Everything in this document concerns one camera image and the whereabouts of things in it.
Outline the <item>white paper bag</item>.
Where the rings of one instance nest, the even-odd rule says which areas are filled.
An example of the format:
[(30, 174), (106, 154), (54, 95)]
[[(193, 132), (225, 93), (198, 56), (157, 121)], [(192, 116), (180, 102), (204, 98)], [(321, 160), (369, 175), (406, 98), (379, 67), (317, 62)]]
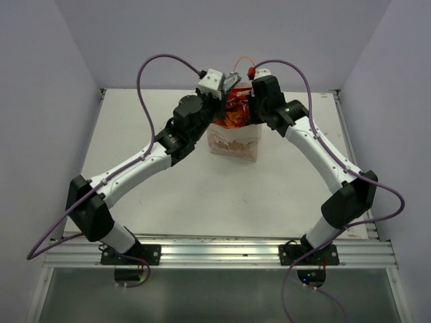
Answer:
[[(251, 86), (251, 81), (240, 81), (235, 88)], [(256, 161), (261, 140), (262, 126), (253, 124), (238, 129), (227, 129), (211, 123), (207, 129), (207, 143), (212, 153)]]

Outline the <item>silver foil snack packet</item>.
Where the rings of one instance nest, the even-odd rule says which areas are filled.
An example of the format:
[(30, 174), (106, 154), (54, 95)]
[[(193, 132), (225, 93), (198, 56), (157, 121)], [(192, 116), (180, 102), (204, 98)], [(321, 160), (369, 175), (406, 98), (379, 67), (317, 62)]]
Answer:
[(239, 75), (238, 72), (230, 72), (228, 76), (223, 81), (222, 84), (222, 95), (227, 96), (229, 95), (232, 90), (238, 85), (238, 83), (241, 81), (242, 77)]

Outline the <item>red Doritos chip bag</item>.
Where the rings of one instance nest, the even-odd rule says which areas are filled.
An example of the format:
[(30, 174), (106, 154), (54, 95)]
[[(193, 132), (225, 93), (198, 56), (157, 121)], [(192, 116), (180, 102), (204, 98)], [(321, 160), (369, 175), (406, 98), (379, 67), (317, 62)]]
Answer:
[(219, 121), (222, 127), (238, 129), (251, 124), (247, 97), (251, 90), (251, 86), (239, 87), (232, 90), (226, 102), (225, 117)]

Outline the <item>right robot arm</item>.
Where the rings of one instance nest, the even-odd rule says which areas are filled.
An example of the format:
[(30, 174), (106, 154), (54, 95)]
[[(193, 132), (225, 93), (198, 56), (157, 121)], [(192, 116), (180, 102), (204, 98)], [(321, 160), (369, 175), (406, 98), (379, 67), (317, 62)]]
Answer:
[(321, 206), (321, 217), (299, 244), (286, 244), (287, 256), (308, 264), (324, 256), (321, 244), (371, 208), (376, 187), (369, 182), (378, 178), (350, 162), (318, 129), (310, 126), (307, 108), (298, 100), (287, 102), (279, 82), (267, 69), (256, 71), (248, 97), (251, 119), (265, 123), (271, 130), (296, 146), (323, 178), (330, 198)]

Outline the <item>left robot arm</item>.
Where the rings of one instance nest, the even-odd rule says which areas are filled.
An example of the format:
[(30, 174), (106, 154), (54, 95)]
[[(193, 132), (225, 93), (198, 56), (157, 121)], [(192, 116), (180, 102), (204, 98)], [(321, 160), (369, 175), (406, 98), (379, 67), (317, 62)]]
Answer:
[(201, 90), (181, 98), (153, 144), (103, 174), (89, 180), (77, 176), (71, 181), (68, 216), (88, 241), (112, 248), (125, 264), (138, 260), (137, 238), (112, 218), (110, 208), (149, 177), (186, 158), (213, 119), (224, 114), (227, 99), (227, 94), (217, 97)]

